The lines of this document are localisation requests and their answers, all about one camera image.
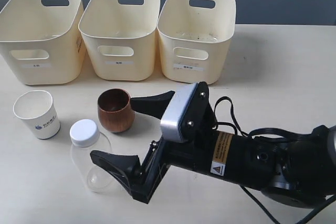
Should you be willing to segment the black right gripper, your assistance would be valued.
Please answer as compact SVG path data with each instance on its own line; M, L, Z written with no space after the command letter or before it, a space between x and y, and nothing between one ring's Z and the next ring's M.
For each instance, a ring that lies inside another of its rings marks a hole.
M161 119L174 91L150 97L131 98L133 111ZM217 130L217 121L209 101L206 82L198 82L182 122L184 143L153 141L141 163L137 155L116 155L103 151L90 152L92 162L114 177L123 187L133 190L155 190L170 166L215 177L247 187L243 175L246 140L237 134Z

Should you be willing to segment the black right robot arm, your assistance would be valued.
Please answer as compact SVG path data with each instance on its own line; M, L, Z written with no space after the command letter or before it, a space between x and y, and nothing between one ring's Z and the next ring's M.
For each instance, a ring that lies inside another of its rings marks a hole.
M335 194L335 128L309 134L277 128L244 133L218 130L206 82L177 91L132 98L131 108L160 120L162 136L143 161L92 151L94 164L112 175L133 199L148 203L171 166L262 192L285 205L313 208Z

